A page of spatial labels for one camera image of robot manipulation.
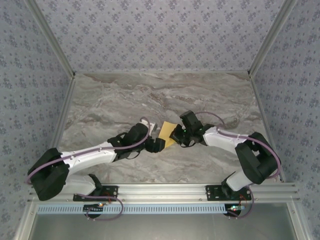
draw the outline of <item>gray marble table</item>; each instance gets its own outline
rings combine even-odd
[[[266,135],[247,73],[83,73],[75,81],[60,151],[98,145],[142,116],[159,127],[164,121],[181,123],[179,115],[187,110],[218,114],[230,132]],[[211,115],[199,119],[219,124]],[[237,157],[222,149],[174,144],[79,174],[94,173],[103,183],[219,183],[240,168]]]

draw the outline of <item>wall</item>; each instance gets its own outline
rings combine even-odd
[[[247,70],[283,0],[37,0],[74,71]]]
[[[0,2],[0,239],[12,239],[69,80],[23,0]]]
[[[299,0],[254,77],[288,181],[320,239],[320,2]]]

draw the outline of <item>metal extrusion frame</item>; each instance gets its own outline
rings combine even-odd
[[[169,206],[172,204],[197,204],[197,206],[209,206],[215,204],[237,203],[232,201],[207,201],[206,186],[216,183],[109,183],[108,186],[118,186],[118,198],[125,206],[146,205]],[[309,240],[312,236],[305,230],[305,221],[301,217],[302,208],[299,209],[298,188],[294,183],[266,183],[252,185],[255,204],[277,204],[287,203],[291,221],[298,240]],[[39,207],[70,206],[76,207],[79,204],[90,204],[97,202],[74,202],[73,193],[59,194],[48,201],[40,201],[34,191],[31,191],[27,206],[23,213],[20,226],[16,232],[15,240],[29,239],[35,217]]]

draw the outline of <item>yellow cloth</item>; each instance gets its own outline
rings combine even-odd
[[[159,138],[165,140],[164,148],[167,148],[175,143],[174,140],[170,138],[170,134],[176,128],[177,124],[173,124],[165,121],[162,125],[161,131],[159,133]]]

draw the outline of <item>purple cable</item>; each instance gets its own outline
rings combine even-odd
[[[226,136],[226,137],[229,137],[229,138],[234,138],[234,139],[246,139],[246,140],[250,140],[252,142],[255,142],[257,144],[260,144],[261,146],[263,146],[265,149],[267,149],[274,157],[274,159],[276,160],[276,165],[277,165],[277,170],[276,170],[276,173],[267,177],[267,179],[272,179],[272,178],[275,178],[279,175],[280,173],[280,169],[281,169],[281,163],[280,163],[280,159],[279,157],[277,156],[277,154],[275,153],[275,151],[273,151],[273,149],[271,147],[269,147],[268,145],[266,145],[265,143],[263,143],[262,141],[259,141],[257,139],[254,139],[252,137],[249,137],[249,136],[238,136],[238,135],[233,135],[233,134],[227,134],[227,133],[224,133],[224,132],[221,132],[219,131],[219,129],[217,128],[217,131],[219,134],[223,135],[223,136]]]
[[[125,209],[123,202],[119,198],[114,197],[114,196],[87,196],[87,195],[83,195],[83,194],[78,194],[78,196],[82,197],[83,199],[84,198],[86,198],[86,199],[113,199],[113,200],[118,201],[121,204],[121,211],[116,216],[111,217],[111,218],[91,218],[91,217],[89,217],[89,212],[92,209],[92,207],[90,207],[86,211],[85,215],[88,219],[91,219],[93,221],[108,222],[108,221],[116,220],[122,215],[122,213]]]
[[[249,186],[246,186],[246,188],[250,191],[251,198],[252,198],[252,203],[251,203],[251,207],[250,207],[249,211],[248,211],[245,215],[243,215],[243,216],[238,216],[237,214],[235,214],[235,213],[232,212],[232,211],[227,211],[229,214],[234,215],[234,216],[235,216],[236,218],[238,218],[238,219],[244,219],[244,218],[247,217],[247,216],[252,212],[252,210],[254,209],[254,204],[255,204],[254,194],[253,194],[253,192],[252,192],[252,190],[250,189]]]
[[[222,122],[223,127],[226,128],[225,121],[224,121],[221,117],[219,117],[217,114],[215,114],[215,113],[213,113],[213,112],[210,112],[210,111],[198,111],[198,112],[195,113],[195,115],[197,115],[197,114],[209,114],[209,115],[213,115],[213,116],[215,116],[216,118],[218,118],[218,119]]]
[[[61,157],[61,158],[58,158],[56,160],[52,160],[52,161],[49,161],[39,167],[37,167],[35,170],[33,170],[27,177],[26,177],[26,180],[25,180],[25,183],[26,184],[30,184],[31,181],[30,179],[33,177],[33,175],[35,175],[37,172],[39,172],[41,169],[44,169],[45,167],[48,167],[52,164],[56,164],[56,163],[59,163],[63,160],[66,160],[66,159],[70,159],[71,156],[73,157],[78,157],[78,156],[81,156],[81,155],[84,155],[84,154],[89,154],[89,153],[92,153],[92,152],[97,152],[97,151],[101,151],[101,150],[124,150],[124,149],[131,149],[131,148],[134,148],[140,144],[142,144],[145,140],[147,140],[149,134],[150,134],[150,131],[151,131],[151,125],[150,125],[150,121],[146,118],[146,117],[142,117],[140,120],[146,120],[147,123],[148,123],[148,132],[147,134],[145,135],[145,137],[141,140],[141,141],[138,141],[137,143],[135,144],[132,144],[130,146],[105,146],[105,147],[97,147],[97,148],[93,148],[93,149],[90,149],[90,150],[87,150],[87,151],[81,151],[81,152],[78,152],[78,153],[75,153],[75,154],[72,154],[72,155],[69,155],[69,156],[64,156],[64,157]]]

